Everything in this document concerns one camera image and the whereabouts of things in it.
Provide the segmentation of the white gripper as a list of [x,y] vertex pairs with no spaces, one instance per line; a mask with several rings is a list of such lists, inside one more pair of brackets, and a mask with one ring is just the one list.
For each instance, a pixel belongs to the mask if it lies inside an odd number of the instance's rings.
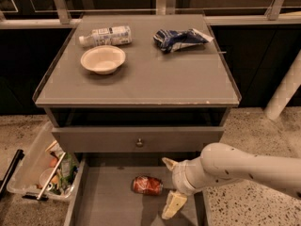
[[181,162],[163,157],[162,161],[172,171],[172,183],[178,190],[168,192],[162,213],[162,219],[171,219],[186,204],[187,196],[194,195],[205,188],[206,174],[200,157]]

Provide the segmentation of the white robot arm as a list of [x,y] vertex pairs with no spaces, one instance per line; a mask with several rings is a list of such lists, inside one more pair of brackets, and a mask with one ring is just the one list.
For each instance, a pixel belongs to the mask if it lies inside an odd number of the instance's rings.
[[171,190],[162,218],[173,218],[187,198],[208,186],[249,180],[298,199],[301,196],[301,159],[257,155],[224,143],[211,143],[199,157],[181,162],[164,157],[172,173]]

